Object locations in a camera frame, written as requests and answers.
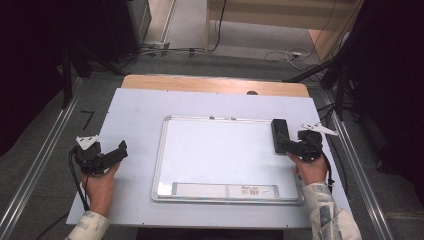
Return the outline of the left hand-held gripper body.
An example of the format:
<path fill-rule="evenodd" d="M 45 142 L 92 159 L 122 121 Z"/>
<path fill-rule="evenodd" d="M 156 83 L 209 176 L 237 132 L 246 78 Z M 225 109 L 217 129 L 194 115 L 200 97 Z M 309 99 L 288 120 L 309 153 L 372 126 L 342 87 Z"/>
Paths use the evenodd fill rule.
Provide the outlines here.
<path fill-rule="evenodd" d="M 101 166 L 101 153 L 99 136 L 76 137 L 77 145 L 71 153 L 71 158 L 78 164 L 85 175 L 102 175 L 106 170 Z"/>

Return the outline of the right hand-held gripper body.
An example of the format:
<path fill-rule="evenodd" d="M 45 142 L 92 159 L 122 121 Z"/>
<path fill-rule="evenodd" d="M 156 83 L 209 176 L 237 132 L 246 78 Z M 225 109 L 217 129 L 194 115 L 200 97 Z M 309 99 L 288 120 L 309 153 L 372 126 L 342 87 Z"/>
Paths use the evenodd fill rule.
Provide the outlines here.
<path fill-rule="evenodd" d="M 324 127 L 320 122 L 316 124 L 301 125 L 302 130 L 298 132 L 298 139 L 302 147 L 300 157 L 305 162 L 312 162 L 322 155 L 322 135 L 338 136 L 337 130 Z"/>

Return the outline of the black whiteboard eraser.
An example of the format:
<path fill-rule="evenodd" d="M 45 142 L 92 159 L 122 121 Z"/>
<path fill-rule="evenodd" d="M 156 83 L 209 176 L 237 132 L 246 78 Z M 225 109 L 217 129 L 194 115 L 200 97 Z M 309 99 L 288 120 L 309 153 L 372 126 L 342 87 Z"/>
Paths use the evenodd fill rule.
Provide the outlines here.
<path fill-rule="evenodd" d="M 274 150 L 276 153 L 281 154 L 279 152 L 279 147 L 277 146 L 276 137 L 278 133 L 284 134 L 287 138 L 290 139 L 287 122 L 285 119 L 273 119 L 271 121 L 271 130 L 273 136 Z"/>

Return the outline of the white whiteboard with metal frame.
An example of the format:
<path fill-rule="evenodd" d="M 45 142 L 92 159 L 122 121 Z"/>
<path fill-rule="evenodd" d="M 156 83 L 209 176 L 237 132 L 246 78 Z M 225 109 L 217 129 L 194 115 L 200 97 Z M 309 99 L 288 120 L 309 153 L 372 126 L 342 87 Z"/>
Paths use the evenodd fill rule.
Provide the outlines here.
<path fill-rule="evenodd" d="M 301 205 L 299 179 L 275 152 L 269 120 L 168 116 L 151 197 L 157 202 Z"/>

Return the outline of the person's right hand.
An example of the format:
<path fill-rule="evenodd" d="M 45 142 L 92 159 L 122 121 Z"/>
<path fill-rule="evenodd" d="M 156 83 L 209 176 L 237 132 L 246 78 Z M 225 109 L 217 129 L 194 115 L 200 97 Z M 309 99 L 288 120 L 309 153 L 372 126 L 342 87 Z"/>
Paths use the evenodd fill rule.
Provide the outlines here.
<path fill-rule="evenodd" d="M 322 156 L 314 161 L 304 162 L 299 156 L 288 153 L 288 158 L 295 164 L 294 172 L 299 174 L 305 185 L 323 183 L 327 176 L 327 165 Z"/>

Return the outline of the person's left hand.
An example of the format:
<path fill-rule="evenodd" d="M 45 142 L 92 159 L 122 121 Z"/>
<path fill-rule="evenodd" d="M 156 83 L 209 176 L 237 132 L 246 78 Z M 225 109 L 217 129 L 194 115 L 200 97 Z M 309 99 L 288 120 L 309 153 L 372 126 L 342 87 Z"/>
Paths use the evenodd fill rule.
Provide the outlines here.
<path fill-rule="evenodd" d="M 99 176 L 82 175 L 90 211 L 109 217 L 115 188 L 114 177 L 119 167 L 120 164 L 115 164 L 105 174 Z"/>

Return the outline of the white board panel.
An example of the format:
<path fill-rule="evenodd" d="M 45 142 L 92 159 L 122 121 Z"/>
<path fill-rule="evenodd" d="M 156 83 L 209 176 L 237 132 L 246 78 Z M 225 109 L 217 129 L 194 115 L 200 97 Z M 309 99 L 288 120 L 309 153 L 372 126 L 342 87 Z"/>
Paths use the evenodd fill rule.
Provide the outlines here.
<path fill-rule="evenodd" d="M 296 229 L 310 225 L 306 205 L 157 202 L 152 199 L 163 121 L 168 116 L 285 119 L 295 136 L 315 124 L 312 99 L 246 94 L 116 90 L 100 132 L 109 152 L 124 140 L 128 156 L 116 175 L 110 219 L 115 225 L 181 228 Z"/>

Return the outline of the black metal stand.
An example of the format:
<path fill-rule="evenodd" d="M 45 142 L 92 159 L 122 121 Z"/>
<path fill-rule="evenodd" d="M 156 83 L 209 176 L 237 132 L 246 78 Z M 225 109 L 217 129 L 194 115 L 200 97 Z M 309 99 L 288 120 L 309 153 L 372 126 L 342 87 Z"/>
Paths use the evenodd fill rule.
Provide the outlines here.
<path fill-rule="evenodd" d="M 336 45 L 336 52 L 330 51 L 331 57 L 318 65 L 313 66 L 311 69 L 306 70 L 298 76 L 290 79 L 285 79 L 285 83 L 299 83 L 312 75 L 324 71 L 323 77 L 320 79 L 319 84 L 323 90 L 330 90 L 335 88 L 335 102 L 330 108 L 334 111 L 340 120 L 343 120 L 343 101 L 345 89 L 347 87 L 348 63 L 352 60 L 353 49 L 359 39 L 360 32 L 364 29 L 366 22 L 369 20 L 369 15 L 366 13 L 361 16 L 363 4 L 366 0 L 358 0 L 359 5 L 353 10 L 353 13 L 348 19 L 352 23 L 348 36 L 341 40 Z"/>
<path fill-rule="evenodd" d="M 92 51 L 81 45 L 65 45 L 62 47 L 62 79 L 63 79 L 63 103 L 62 109 L 65 109 L 73 98 L 71 67 L 74 67 L 79 76 L 89 77 L 92 69 L 88 64 L 88 59 L 99 63 L 107 70 L 112 71 L 118 76 L 126 76 L 118 67 L 115 67 L 107 60 L 97 56 Z"/>

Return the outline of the wooden table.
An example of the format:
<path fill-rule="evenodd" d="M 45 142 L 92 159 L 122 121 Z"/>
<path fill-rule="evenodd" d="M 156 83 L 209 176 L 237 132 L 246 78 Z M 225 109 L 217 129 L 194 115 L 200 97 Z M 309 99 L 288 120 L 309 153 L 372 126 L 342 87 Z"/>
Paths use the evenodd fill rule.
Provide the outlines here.
<path fill-rule="evenodd" d="M 121 87 L 126 89 L 310 97 L 307 87 L 301 83 L 242 80 L 225 77 L 132 74 L 124 78 Z"/>

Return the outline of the power strip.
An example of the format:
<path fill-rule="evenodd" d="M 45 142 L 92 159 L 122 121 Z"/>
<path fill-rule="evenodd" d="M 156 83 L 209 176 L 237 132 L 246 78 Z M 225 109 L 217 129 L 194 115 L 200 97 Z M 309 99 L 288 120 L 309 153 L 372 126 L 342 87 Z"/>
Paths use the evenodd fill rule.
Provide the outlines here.
<path fill-rule="evenodd" d="M 141 49 L 147 50 L 166 50 L 170 46 L 169 42 L 145 42 L 141 45 Z"/>

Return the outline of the black cabinet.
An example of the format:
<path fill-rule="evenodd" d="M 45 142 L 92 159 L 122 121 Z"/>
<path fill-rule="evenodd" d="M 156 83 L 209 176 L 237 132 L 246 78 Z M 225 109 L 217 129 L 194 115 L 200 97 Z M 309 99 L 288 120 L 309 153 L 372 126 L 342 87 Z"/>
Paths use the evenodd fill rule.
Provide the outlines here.
<path fill-rule="evenodd" d="M 152 20 L 149 0 L 103 0 L 112 35 L 112 59 L 140 52 Z"/>

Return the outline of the light wooden furniture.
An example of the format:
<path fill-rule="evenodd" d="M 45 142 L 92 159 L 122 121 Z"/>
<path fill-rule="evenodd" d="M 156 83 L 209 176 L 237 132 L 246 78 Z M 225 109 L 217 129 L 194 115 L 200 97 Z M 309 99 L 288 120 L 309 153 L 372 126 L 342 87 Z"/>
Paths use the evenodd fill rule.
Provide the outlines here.
<path fill-rule="evenodd" d="M 210 21 L 307 29 L 321 60 L 339 50 L 365 0 L 207 0 L 204 49 L 209 46 Z"/>

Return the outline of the metal floor rail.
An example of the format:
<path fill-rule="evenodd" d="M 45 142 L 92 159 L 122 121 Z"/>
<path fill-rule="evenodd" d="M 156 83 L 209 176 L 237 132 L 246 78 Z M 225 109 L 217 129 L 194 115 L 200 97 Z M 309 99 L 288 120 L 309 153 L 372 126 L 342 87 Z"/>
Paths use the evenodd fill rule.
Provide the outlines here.
<path fill-rule="evenodd" d="M 368 215 L 372 221 L 376 235 L 379 240 L 395 240 L 391 232 L 385 214 L 380 207 L 379 201 L 373 191 L 370 181 L 362 168 L 361 161 L 352 144 L 351 138 L 346 129 L 345 123 L 339 119 L 336 113 L 331 115 L 332 122 L 338 132 L 338 138 L 341 141 L 345 151 L 347 161 L 352 170 L 353 176 L 358 186 L 358 190 L 364 201 Z"/>
<path fill-rule="evenodd" d="M 10 238 L 12 231 L 25 209 L 25 206 L 34 191 L 57 142 L 69 121 L 76 103 L 79 100 L 80 91 L 84 87 L 85 83 L 86 81 L 81 77 L 78 77 L 73 83 L 71 90 L 73 91 L 74 96 L 71 98 L 68 105 L 60 111 L 53 127 L 51 128 L 48 136 L 45 138 L 42 147 L 37 153 L 18 190 L 13 195 L 5 214 L 0 221 L 0 240 L 8 240 Z"/>

